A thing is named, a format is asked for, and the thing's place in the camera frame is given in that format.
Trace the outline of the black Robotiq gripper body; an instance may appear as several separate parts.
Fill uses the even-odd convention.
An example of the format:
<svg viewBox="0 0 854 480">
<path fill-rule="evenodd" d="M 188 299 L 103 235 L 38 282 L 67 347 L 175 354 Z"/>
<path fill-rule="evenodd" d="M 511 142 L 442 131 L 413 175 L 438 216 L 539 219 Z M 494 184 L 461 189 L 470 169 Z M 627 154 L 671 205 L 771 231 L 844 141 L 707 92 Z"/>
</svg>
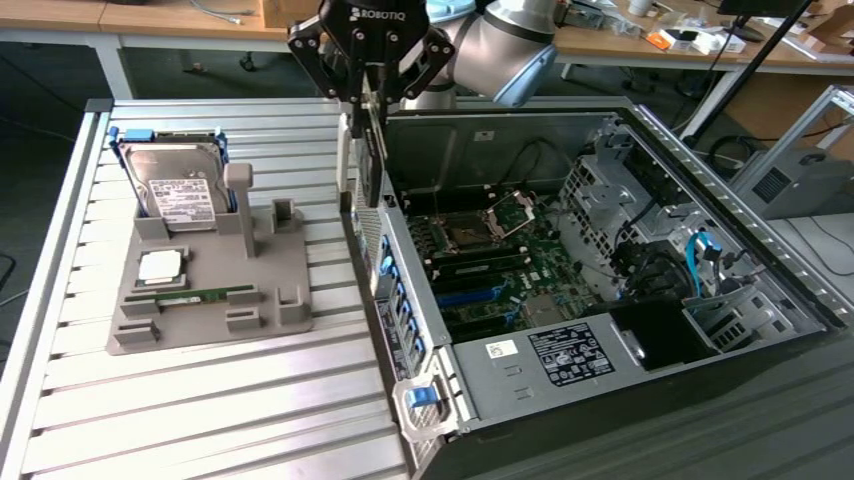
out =
<svg viewBox="0 0 854 480">
<path fill-rule="evenodd" d="M 322 71 L 351 76 L 356 66 L 395 69 L 419 76 L 431 67 L 427 43 L 433 28 L 423 1 L 323 1 L 319 50 Z"/>
</svg>

